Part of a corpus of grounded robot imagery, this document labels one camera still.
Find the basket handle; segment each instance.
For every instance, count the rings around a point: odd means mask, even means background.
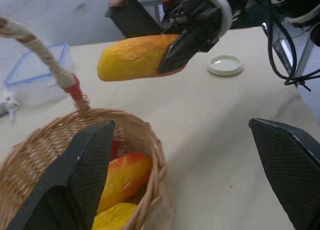
[[[90,109],[87,99],[80,90],[78,78],[59,66],[58,61],[55,60],[50,50],[31,31],[12,20],[0,16],[0,36],[14,38],[37,54],[41,61],[49,67],[57,85],[71,95],[75,101],[76,108],[79,111]]]

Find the table surface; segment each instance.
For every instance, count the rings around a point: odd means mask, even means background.
[[[162,140],[176,179],[173,229],[293,229],[265,177],[248,122],[256,117],[284,122],[317,140],[320,131],[295,87],[285,87],[272,72],[262,29],[229,31],[177,75],[118,83],[97,77],[98,59],[109,45],[71,48],[81,88],[92,108],[135,114],[150,122]],[[207,61],[220,54],[240,57],[244,72],[234,77],[210,74]],[[13,126],[8,117],[1,118],[0,156],[31,131],[73,110],[68,97],[22,108]]]

